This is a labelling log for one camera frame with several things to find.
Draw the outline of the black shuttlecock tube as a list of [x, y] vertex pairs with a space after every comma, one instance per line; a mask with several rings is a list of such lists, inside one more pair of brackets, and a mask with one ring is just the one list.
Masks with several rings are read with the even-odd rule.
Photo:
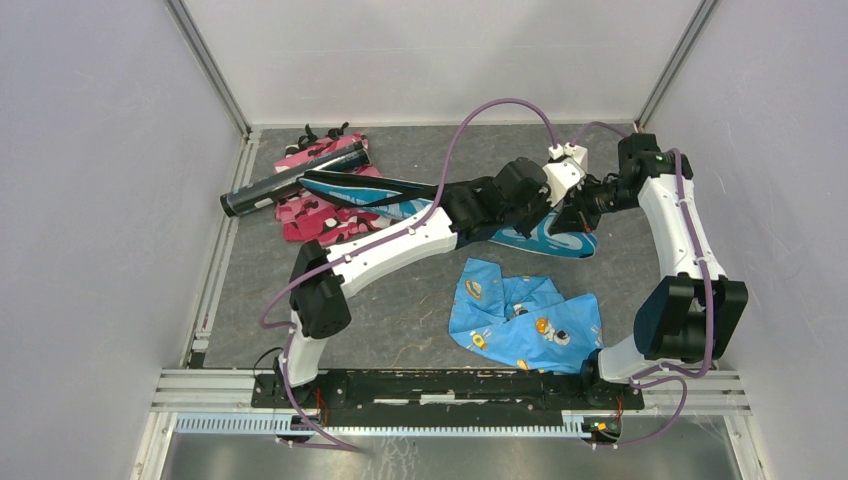
[[227, 217], [242, 217], [296, 194], [307, 172], [344, 172], [369, 163], [367, 151], [356, 143], [224, 193], [219, 203]]

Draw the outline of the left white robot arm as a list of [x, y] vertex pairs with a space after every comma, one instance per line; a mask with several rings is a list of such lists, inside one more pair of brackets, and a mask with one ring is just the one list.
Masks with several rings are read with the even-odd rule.
[[427, 257], [491, 239], [504, 227], [524, 237], [564, 198], [550, 166], [518, 158], [493, 177], [446, 185], [424, 211], [358, 241], [300, 248], [288, 285], [290, 337], [275, 392], [306, 405], [328, 339], [351, 322], [350, 298], [370, 283]]

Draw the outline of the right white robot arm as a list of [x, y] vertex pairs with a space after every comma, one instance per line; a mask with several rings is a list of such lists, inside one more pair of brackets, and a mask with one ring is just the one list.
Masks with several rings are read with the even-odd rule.
[[593, 353], [577, 382], [580, 400], [602, 408], [617, 383], [638, 384], [655, 372], [700, 378], [720, 359], [748, 303], [709, 245], [696, 207], [693, 170], [679, 150], [660, 149], [653, 134], [619, 141], [619, 169], [608, 180], [589, 175], [586, 148], [549, 149], [544, 170], [558, 212], [550, 234], [591, 233], [606, 214], [640, 208], [648, 220], [660, 281], [637, 311], [626, 339]]

